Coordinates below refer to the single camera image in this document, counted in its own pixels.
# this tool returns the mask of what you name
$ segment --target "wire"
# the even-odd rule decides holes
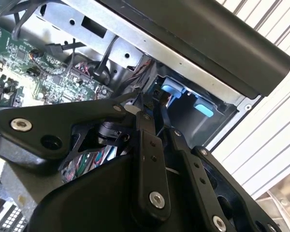
[[[24,25],[24,23],[33,15],[33,13],[39,8],[39,4],[32,4],[21,17],[20,21],[16,24],[12,31],[12,39],[17,41],[19,39],[20,28]]]
[[[61,76],[61,75],[64,75],[64,74],[68,73],[71,70],[71,68],[73,67],[74,57],[75,57],[75,48],[73,48],[72,57],[71,57],[70,63],[67,66],[67,68],[62,73],[53,74],[53,73],[50,73],[50,72],[46,71],[42,66],[40,66],[37,63],[37,61],[35,60],[34,55],[31,52],[29,52],[29,58],[31,59],[31,61],[36,65],[36,67],[41,72],[43,72],[44,74],[49,75],[49,76]]]
[[[150,69],[152,64],[152,60],[148,60],[145,64],[143,64],[129,79],[125,80],[121,83],[118,89],[112,94],[111,98],[118,97],[129,85],[133,83],[136,79],[146,74],[147,71]]]
[[[21,7],[18,7],[16,5],[15,7],[12,8],[7,14],[16,14],[19,13],[20,11],[26,10],[24,15],[21,17],[19,22],[16,22],[16,26],[14,27],[12,31],[12,39],[17,41],[19,39],[19,34],[20,34],[20,29],[24,25],[24,23],[27,22],[27,20],[33,15],[33,13],[42,5],[45,5],[46,3],[49,2],[57,2],[61,3],[61,1],[57,0],[44,0],[40,2],[40,0],[28,0],[26,2],[21,2],[18,5],[22,4]]]
[[[42,6],[42,5],[45,5],[45,4],[50,3],[50,2],[66,5],[64,2],[62,2],[60,0],[44,0],[44,1],[40,2],[39,4],[40,4],[40,6]],[[9,11],[2,13],[2,16],[3,15],[13,15],[15,13],[25,11],[30,7],[31,4],[32,4],[32,0],[20,2],[19,4],[14,6]]]
[[[14,14],[14,19],[15,19],[16,24],[19,23],[19,21],[20,21],[19,13]]]

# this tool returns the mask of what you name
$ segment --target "metal arm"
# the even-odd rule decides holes
[[[57,180],[64,162],[119,147],[113,160],[36,198],[29,232],[280,231],[209,151],[190,151],[165,106],[142,95],[135,105],[135,115],[116,100],[0,111],[0,157],[27,191],[25,178]]]

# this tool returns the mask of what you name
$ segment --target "black cable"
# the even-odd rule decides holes
[[[66,5],[64,2],[62,2],[60,0],[44,0],[44,1],[40,2],[40,6],[48,4],[50,2]],[[19,13],[21,11],[25,11],[25,10],[27,10],[30,7],[31,4],[32,4],[32,0],[23,1],[23,2],[21,2],[19,4],[17,4],[16,6],[14,6],[9,11],[3,13],[3,15],[13,15],[15,13]]]
[[[30,0],[30,1],[26,1],[24,5],[22,5],[23,7],[27,7],[24,15],[21,17],[20,21],[16,24],[16,26],[14,27],[13,31],[12,31],[12,39],[17,41],[19,39],[19,33],[20,33],[20,29],[21,27],[24,25],[24,23],[33,15],[33,13],[41,6],[44,5],[48,2],[54,2],[54,0],[44,0],[43,2],[40,2],[40,0]]]
[[[34,57],[31,58],[31,61],[36,65],[36,67],[41,71],[43,72],[44,74],[46,75],[49,75],[49,76],[62,76],[66,73],[68,73],[71,68],[73,67],[73,63],[74,63],[74,57],[75,57],[75,48],[73,48],[73,52],[72,52],[72,57],[71,57],[71,60],[70,60],[70,63],[69,65],[67,66],[67,68],[62,72],[62,73],[59,73],[59,74],[52,74],[46,70],[44,70],[43,67],[41,67],[35,60],[34,60]]]
[[[15,24],[19,23],[20,21],[19,13],[14,14],[14,19],[15,19]]]
[[[20,21],[14,27],[11,37],[13,40],[17,41],[19,39],[20,28],[24,23],[33,15],[33,13],[39,8],[39,4],[33,3],[21,17]]]
[[[73,48],[86,47],[86,45],[83,44],[82,42],[77,42],[75,44],[71,43],[67,45],[62,45],[61,47],[62,47],[62,50],[65,51],[65,50],[70,50]]]
[[[116,98],[118,96],[120,96],[123,91],[133,83],[133,81],[135,81],[136,79],[138,79],[139,77],[145,75],[147,73],[147,71],[151,68],[153,62],[150,62],[146,68],[140,73],[140,74],[137,74],[135,76],[132,76],[131,78],[125,80],[124,82],[122,82],[120,84],[120,86],[118,87],[118,89],[112,94],[111,98]]]

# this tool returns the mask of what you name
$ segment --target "screw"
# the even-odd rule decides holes
[[[271,224],[267,224],[267,226],[270,228],[272,232],[276,232],[276,229],[274,228],[274,226],[272,226]]]
[[[16,118],[11,122],[11,127],[16,131],[27,132],[32,129],[32,124],[26,119]]]
[[[200,152],[202,153],[202,155],[207,156],[207,152],[204,149],[200,149]]]
[[[181,132],[179,132],[178,130],[174,130],[174,133],[175,133],[177,136],[182,136]]]
[[[281,199],[280,203],[284,206],[286,206],[288,204],[288,202],[285,199]]]
[[[217,227],[217,229],[220,232],[226,232],[227,231],[226,224],[224,224],[223,220],[220,217],[213,216],[213,223],[214,223],[214,225]]]
[[[251,108],[252,108],[252,105],[251,104],[247,104],[247,105],[245,105],[245,110],[251,110]]]
[[[158,192],[151,192],[149,194],[150,203],[158,209],[163,209],[165,206],[165,201],[163,196]]]
[[[123,140],[124,140],[124,142],[128,141],[129,139],[130,139],[130,136],[129,136],[128,134],[125,134],[125,135],[123,136]]]
[[[150,120],[150,117],[148,115],[144,115],[144,118]]]
[[[121,108],[118,105],[113,106],[114,110],[121,111]]]

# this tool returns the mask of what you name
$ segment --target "screw hole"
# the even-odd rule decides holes
[[[151,156],[150,158],[151,158],[151,160],[154,161],[154,162],[157,161],[157,157],[155,157],[155,156]]]
[[[158,204],[161,203],[161,199],[160,199],[160,197],[158,197],[158,196],[154,196],[154,199],[155,199],[155,201],[156,201]]]
[[[265,228],[265,226],[262,225],[261,222],[256,221],[255,223],[256,223],[256,226],[258,227],[259,231],[261,231],[261,232],[267,232],[267,229]]]
[[[202,184],[204,184],[204,185],[206,184],[206,181],[203,178],[200,178],[200,181]]]
[[[45,15],[46,7],[47,7],[46,4],[44,4],[43,6],[41,6],[40,14],[41,14],[42,17]]]
[[[62,148],[62,141],[53,135],[45,135],[41,139],[41,144],[43,147],[49,150],[58,150]]]
[[[18,127],[21,127],[21,128],[25,128],[26,126],[27,126],[27,124],[25,123],[25,122],[16,122],[16,125],[18,126]]]
[[[70,19],[70,24],[71,24],[72,26],[74,26],[74,25],[75,25],[75,20],[74,20],[74,19]]]

